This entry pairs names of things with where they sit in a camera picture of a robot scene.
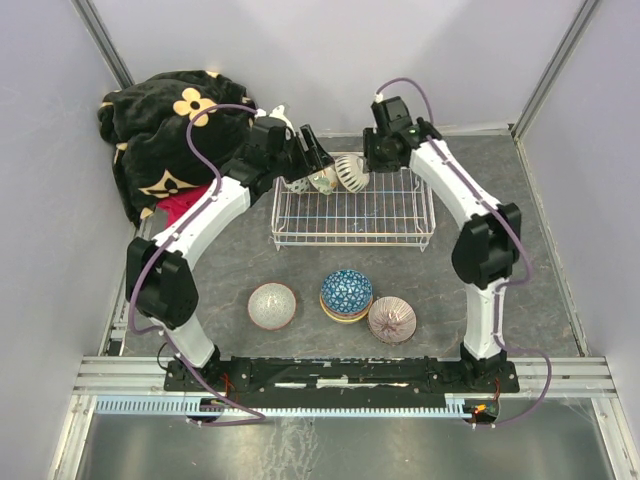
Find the small ceramic cup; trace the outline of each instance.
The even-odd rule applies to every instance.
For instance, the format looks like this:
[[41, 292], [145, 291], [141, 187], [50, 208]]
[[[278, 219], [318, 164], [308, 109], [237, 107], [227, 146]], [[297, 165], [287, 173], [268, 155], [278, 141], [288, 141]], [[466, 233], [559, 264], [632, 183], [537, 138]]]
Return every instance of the small ceramic cup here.
[[338, 186], [338, 175], [333, 166], [313, 173], [307, 177], [311, 185], [323, 195], [331, 195]]
[[301, 195], [304, 192], [308, 192], [309, 188], [311, 188], [311, 185], [309, 184], [309, 180], [307, 180], [306, 177], [291, 183], [284, 182], [284, 186], [290, 192], [297, 193], [298, 195]]

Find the white wire rack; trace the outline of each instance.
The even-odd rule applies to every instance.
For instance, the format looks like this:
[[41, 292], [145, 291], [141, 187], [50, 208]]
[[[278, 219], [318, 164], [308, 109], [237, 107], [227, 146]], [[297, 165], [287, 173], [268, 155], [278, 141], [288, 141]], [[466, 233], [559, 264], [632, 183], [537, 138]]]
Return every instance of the white wire rack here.
[[409, 169], [372, 173], [369, 185], [349, 193], [340, 185], [325, 196], [290, 192], [276, 181], [271, 230], [285, 245], [408, 246], [421, 251], [436, 227], [433, 194]]

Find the gray floor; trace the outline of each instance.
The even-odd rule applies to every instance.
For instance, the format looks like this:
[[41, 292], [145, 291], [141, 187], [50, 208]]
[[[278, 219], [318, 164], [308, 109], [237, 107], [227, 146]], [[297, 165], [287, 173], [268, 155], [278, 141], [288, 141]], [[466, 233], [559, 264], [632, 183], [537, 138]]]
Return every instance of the gray floor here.
[[[535, 266], [534, 281], [507, 291], [504, 333], [507, 342], [536, 347], [556, 357], [578, 349], [541, 225], [511, 137], [447, 139], [460, 163], [491, 194], [515, 202], [523, 214], [522, 238]], [[323, 139], [329, 151], [361, 150], [361, 140]], [[466, 326], [465, 294], [450, 263], [457, 238], [453, 218], [436, 199], [437, 228], [424, 253], [416, 248], [288, 247], [270, 242], [273, 197], [263, 197], [236, 219], [201, 257], [195, 270], [200, 292], [198, 316], [225, 355], [238, 356], [455, 356]], [[155, 230], [164, 218], [155, 220]], [[373, 282], [375, 295], [395, 295], [414, 308], [418, 330], [408, 343], [390, 347], [369, 333], [365, 322], [340, 325], [321, 310], [322, 280], [332, 271], [353, 268]], [[515, 269], [522, 275], [522, 264]], [[291, 286], [298, 298], [296, 317], [286, 328], [267, 332], [254, 326], [246, 305], [264, 282]], [[126, 340], [125, 355], [155, 355], [156, 335]]]
[[[502, 401], [505, 417], [523, 402]], [[547, 401], [517, 425], [279, 418], [202, 428], [178, 417], [97, 415], [78, 480], [613, 480], [588, 399]]]

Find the stacked bowls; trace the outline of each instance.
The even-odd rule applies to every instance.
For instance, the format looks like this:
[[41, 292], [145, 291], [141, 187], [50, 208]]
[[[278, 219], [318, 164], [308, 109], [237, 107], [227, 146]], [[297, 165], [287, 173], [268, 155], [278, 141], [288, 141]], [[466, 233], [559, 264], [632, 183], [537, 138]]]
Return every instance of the stacked bowls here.
[[355, 270], [338, 270], [322, 284], [320, 305], [332, 320], [355, 323], [366, 317], [373, 303], [369, 279]]

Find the blanket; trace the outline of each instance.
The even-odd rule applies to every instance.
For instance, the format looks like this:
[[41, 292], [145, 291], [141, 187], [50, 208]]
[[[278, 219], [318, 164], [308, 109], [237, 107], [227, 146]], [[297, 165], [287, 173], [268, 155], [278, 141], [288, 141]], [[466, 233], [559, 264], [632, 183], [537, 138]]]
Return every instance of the blanket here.
[[[211, 183], [213, 173], [189, 150], [185, 135], [197, 113], [222, 103], [256, 107], [243, 85], [204, 70], [162, 73], [104, 97], [100, 136], [115, 146], [113, 176], [136, 226], [160, 200]], [[252, 122], [248, 112], [214, 110], [194, 124], [194, 144], [220, 168], [245, 142]]]

